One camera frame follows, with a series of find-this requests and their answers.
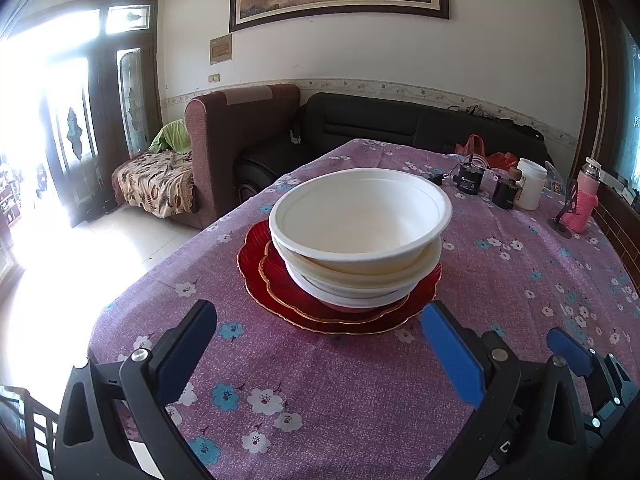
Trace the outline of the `cream plastic colander bowl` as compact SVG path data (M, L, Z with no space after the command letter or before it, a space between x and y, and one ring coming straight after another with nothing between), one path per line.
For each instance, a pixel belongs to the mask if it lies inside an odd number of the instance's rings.
M399 288L417 283L426 278L438 265L442 254L442 240L438 238L433 243L428 244L420 256L410 263L405 269L397 271L384 271L375 274L362 274L334 270L312 262L309 258L296 255L292 250L284 248L281 244L273 240L271 242L280 257L299 271L306 278L313 278L316 281L328 283L334 286L344 286L346 288Z

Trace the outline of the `red plate with gold text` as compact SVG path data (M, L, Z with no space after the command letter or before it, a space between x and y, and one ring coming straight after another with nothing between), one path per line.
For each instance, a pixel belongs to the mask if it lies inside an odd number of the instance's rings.
M238 268L250 296L266 311L291 325L322 335L368 336L391 332L416 318L435 299L439 280L429 278L408 296L373 309L329 306L299 288L271 244L266 220L251 226L241 247Z

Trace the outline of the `large white foam bowl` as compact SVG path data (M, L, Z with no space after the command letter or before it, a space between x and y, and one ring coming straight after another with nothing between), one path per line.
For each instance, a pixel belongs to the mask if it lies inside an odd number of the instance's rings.
M281 246L319 266L374 275L411 266L451 217L449 197L429 180L355 168L292 188L272 207L269 229Z

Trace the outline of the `black phone stand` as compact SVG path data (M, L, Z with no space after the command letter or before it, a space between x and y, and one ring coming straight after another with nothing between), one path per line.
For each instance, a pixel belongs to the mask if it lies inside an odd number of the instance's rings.
M559 212L548 220L548 226L555 232L564 238L571 238L573 236L570 229L563 223L563 217L566 214L574 214L577 205L577 193L578 184L576 179L570 179L567 181L564 202Z

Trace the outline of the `pink knit-sleeved thermos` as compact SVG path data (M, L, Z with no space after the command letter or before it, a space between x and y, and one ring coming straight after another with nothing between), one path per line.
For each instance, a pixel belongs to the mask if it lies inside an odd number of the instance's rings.
M579 234L586 228L592 212L599 205L600 169L601 165L595 159L587 157L578 172L570 209L562 217L564 226L574 233Z

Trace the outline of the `white plastic jar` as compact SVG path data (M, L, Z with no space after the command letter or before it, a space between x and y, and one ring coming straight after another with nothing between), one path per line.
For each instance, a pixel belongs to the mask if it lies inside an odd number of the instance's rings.
M521 173L514 204L518 208L533 211L539 204L540 196L546 185L548 170L527 158L521 158L516 169Z

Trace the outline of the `clear plastic bag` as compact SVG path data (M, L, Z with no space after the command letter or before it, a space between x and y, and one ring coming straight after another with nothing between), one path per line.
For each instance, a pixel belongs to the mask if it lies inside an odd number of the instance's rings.
M546 167L546 171L547 171L546 184L544 186L552 192L555 192L558 194L564 194L565 181L560 175L559 171L556 170L552 162L549 162L548 160L544 162L544 166Z

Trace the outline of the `dark bottle with cork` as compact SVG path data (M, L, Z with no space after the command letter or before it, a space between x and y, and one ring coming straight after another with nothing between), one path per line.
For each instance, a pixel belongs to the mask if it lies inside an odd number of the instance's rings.
M501 209L510 210L514 207L514 202L518 193L521 192L521 187L518 185L518 181L521 180L522 172L518 168L511 167L505 176L498 177L494 194L491 196L491 201Z

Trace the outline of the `black round motor device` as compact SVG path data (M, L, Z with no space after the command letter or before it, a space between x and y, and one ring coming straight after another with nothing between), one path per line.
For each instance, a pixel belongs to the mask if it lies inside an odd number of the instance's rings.
M460 192L477 195L480 192L480 185L487 168L488 162L483 156L477 154L460 155L454 168L446 172L431 172L427 180L436 185L442 185L446 179L450 179Z

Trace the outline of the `red plastic bag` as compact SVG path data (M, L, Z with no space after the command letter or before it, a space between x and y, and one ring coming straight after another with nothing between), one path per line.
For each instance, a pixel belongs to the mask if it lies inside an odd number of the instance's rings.
M490 168L509 170L518 164L518 158L510 152L489 153L484 140L478 134L471 134L465 144L457 144L454 152L459 155L480 156Z

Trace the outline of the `patterned blanket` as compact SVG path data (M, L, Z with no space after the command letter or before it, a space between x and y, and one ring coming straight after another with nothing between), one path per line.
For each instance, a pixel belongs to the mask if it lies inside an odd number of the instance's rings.
M140 207L157 218L194 211L192 154L146 151L112 173L116 202Z

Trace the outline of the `green cloth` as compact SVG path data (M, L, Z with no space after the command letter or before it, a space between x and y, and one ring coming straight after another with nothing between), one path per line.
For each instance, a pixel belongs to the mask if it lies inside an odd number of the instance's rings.
M191 137L183 119L168 122L160 128L149 146L150 153L173 151L178 154L186 154L192 150Z

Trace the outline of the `wooden glass door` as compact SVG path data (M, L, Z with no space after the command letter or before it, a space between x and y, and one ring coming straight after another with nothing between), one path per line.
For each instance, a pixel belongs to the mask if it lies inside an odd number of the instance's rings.
M25 36L43 72L44 160L73 226L116 206L111 182L160 128L160 0L76 0L40 12Z

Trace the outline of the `black sofa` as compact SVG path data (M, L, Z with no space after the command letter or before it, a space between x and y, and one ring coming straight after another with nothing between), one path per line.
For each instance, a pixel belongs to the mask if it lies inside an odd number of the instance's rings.
M354 140L408 145L452 153L478 134L489 153L510 152L537 164L552 161L544 136L509 119L484 117L477 105L467 110L320 92L299 107L288 133L248 148L234 163L239 200L245 202L280 177Z

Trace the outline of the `small wall plaque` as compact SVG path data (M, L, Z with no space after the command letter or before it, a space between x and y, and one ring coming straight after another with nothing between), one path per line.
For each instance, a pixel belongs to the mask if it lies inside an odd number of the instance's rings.
M227 34L209 40L209 64L215 65L232 59L232 35Z

